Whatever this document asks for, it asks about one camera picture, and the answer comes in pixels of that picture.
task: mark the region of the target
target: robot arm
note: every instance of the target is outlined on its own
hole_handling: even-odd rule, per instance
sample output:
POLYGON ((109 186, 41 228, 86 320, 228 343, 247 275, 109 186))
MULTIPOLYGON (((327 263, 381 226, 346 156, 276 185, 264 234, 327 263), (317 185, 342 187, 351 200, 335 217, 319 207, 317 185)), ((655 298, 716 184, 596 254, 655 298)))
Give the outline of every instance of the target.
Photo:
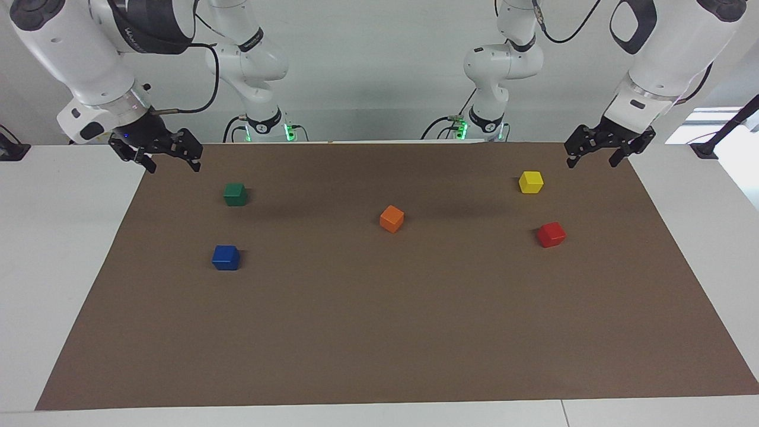
MULTIPOLYGON (((115 25, 121 29, 115 34, 125 35, 121 48, 138 52, 154 49, 179 53, 189 46, 191 36, 180 29, 175 34, 177 37, 170 40, 167 30, 151 36, 141 30, 144 27, 134 24, 146 23, 159 3, 171 6, 173 2, 132 0, 127 13, 119 9, 117 1, 93 2, 93 10, 100 12, 91 15, 92 10, 88 11, 78 1, 15 0, 11 19, 21 41, 74 96, 58 114, 58 122, 73 141, 84 143, 103 132, 113 131, 115 136, 109 144, 124 161, 133 160, 154 172, 156 164, 147 154, 165 153, 187 161, 197 172, 203 146, 187 129, 172 133, 159 116, 152 114, 154 110, 134 73, 121 60, 119 49, 102 29, 115 25), (106 2, 115 5, 110 15, 104 12, 106 2), (124 19, 128 24, 117 25, 124 19)), ((171 16, 169 21, 176 24, 173 12, 171 16)))
MULTIPOLYGON (((216 46, 220 78, 245 105, 248 134, 255 141, 293 138, 267 82, 283 79, 289 63, 284 51, 264 36, 248 0, 209 0, 218 31, 234 44, 216 46)), ((209 53, 206 63, 214 69, 209 53)))
POLYGON ((477 87, 468 113, 475 138, 497 138, 503 123, 508 80, 532 77, 543 68, 543 50, 535 43, 537 19, 531 0, 503 0, 498 28, 506 43, 469 51, 464 71, 477 87))
POLYGON ((617 148, 612 166, 642 153, 656 135, 651 123, 722 52, 745 10, 745 0, 621 0, 610 29, 635 60, 598 126, 580 125, 565 142, 569 167, 601 148, 617 148))

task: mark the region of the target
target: yellow cube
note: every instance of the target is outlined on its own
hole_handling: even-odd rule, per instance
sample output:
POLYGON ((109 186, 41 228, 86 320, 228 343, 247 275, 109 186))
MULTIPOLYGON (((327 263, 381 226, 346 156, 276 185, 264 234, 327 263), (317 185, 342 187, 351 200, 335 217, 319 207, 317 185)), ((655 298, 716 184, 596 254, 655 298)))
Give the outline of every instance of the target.
POLYGON ((519 188, 526 195, 536 195, 543 188, 543 177, 540 172, 524 171, 519 179, 519 188))

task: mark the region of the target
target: cube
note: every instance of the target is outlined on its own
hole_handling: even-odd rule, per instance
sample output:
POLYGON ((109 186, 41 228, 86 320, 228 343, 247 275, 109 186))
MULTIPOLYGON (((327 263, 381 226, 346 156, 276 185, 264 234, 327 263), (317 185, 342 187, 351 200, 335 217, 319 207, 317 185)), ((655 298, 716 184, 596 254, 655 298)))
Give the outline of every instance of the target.
POLYGON ((540 244, 543 245, 544 248, 557 246, 561 244, 561 242, 564 242, 566 237, 567 233, 564 232, 564 229, 559 223, 546 224, 537 231, 537 238, 540 240, 540 244))
POLYGON ((220 271, 237 270, 240 266, 240 252, 233 245, 217 245, 211 263, 220 271))
POLYGON ((519 188, 526 195, 536 195, 543 188, 543 177, 537 171, 524 171, 519 178, 519 188))
POLYGON ((379 216, 379 224, 389 232, 396 232, 403 225, 403 211, 390 205, 379 216))
POLYGON ((247 203, 245 185, 239 182, 227 184, 224 187, 224 201, 227 203, 227 206, 245 206, 247 203))

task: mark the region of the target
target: table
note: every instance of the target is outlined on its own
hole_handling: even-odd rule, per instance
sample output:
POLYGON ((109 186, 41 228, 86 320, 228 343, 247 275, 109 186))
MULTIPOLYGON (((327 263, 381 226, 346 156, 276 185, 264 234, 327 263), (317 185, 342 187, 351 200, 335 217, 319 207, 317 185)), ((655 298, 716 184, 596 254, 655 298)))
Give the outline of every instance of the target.
MULTIPOLYGON (((632 162, 756 375, 759 213, 718 163, 687 147, 653 145, 632 162)), ((38 146, 0 164, 0 424, 759 424, 758 396, 29 413, 141 176, 104 146, 38 146)))

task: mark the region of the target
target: red cube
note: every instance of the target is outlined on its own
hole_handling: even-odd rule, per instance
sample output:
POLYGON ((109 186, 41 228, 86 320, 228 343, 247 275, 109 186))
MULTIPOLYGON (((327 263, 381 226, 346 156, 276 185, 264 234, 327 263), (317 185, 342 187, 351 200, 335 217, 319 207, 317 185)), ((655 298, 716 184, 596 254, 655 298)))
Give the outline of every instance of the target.
POLYGON ((564 242, 566 237, 567 233, 564 232, 564 229, 559 223, 546 224, 537 231, 537 238, 540 240, 540 244, 543 245, 544 248, 557 246, 561 242, 564 242))

